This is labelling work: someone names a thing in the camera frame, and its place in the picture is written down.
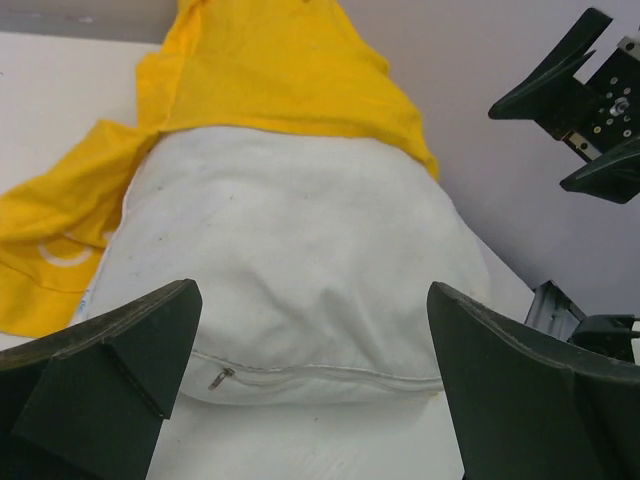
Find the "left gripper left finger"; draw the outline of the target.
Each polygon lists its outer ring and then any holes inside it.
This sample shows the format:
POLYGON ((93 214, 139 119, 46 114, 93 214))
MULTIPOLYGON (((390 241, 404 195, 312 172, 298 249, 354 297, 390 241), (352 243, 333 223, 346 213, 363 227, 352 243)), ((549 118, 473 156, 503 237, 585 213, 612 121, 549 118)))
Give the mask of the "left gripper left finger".
POLYGON ((174 281, 2 351, 2 478, 145 478, 201 309, 196 282, 174 281))

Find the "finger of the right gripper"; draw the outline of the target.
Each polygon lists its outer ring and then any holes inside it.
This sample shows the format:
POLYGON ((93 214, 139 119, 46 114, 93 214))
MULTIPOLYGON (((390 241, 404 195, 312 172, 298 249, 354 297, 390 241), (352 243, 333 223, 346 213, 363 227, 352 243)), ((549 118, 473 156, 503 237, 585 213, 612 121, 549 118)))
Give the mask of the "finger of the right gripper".
POLYGON ((629 138, 560 182, 563 190, 626 204, 639 194, 639 138, 629 138))
POLYGON ((588 8, 534 71, 498 100, 488 112, 493 120, 539 120, 570 92, 575 73, 593 55, 593 43, 613 19, 588 8))

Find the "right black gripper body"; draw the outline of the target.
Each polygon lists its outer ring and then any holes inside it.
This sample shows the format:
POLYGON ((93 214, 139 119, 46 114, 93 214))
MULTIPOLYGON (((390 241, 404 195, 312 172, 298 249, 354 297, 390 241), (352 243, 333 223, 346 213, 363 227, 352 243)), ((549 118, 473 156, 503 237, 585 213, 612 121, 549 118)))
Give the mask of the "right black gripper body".
POLYGON ((639 40, 625 37, 586 81, 535 120, 549 135, 589 162, 639 129, 639 40))

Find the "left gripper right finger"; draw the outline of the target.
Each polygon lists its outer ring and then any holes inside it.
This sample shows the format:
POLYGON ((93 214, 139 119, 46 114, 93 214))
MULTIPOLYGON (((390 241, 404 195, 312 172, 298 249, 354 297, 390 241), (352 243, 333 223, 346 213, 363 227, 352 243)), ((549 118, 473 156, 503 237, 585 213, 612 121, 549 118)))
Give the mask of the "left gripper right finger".
POLYGON ((639 361, 591 352, 442 282, 427 313, 467 479, 635 479, 639 361))

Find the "yellow printed pillowcase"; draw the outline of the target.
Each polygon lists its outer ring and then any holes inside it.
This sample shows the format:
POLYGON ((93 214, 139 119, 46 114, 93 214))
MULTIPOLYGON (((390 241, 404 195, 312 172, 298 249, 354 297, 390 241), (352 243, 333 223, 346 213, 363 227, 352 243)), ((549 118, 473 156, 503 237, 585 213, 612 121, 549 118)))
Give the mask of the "yellow printed pillowcase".
POLYGON ((432 176, 419 110, 335 1, 181 1, 136 69, 137 123, 101 120, 48 172, 1 197, 1 329, 41 337, 81 302, 135 170, 164 136, 235 126, 373 138, 432 176))

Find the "white pillow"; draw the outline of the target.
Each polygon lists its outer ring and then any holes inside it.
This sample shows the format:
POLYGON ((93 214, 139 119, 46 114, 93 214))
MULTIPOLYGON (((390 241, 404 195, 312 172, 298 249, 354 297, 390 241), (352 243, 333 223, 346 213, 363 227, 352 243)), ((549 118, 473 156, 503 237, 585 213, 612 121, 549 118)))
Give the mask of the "white pillow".
POLYGON ((438 391, 430 286, 491 300, 476 235, 409 155, 240 127, 150 151, 76 320, 186 278, 203 304, 181 389, 227 405, 438 391))

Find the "aluminium frame rail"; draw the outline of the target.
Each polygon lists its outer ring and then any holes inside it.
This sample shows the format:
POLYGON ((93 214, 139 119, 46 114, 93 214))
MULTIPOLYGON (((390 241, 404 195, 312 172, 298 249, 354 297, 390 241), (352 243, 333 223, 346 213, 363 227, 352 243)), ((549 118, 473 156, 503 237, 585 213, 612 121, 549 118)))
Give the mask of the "aluminium frame rail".
POLYGON ((587 315, 549 280, 534 289, 534 299, 524 324, 561 341, 567 341, 587 315))

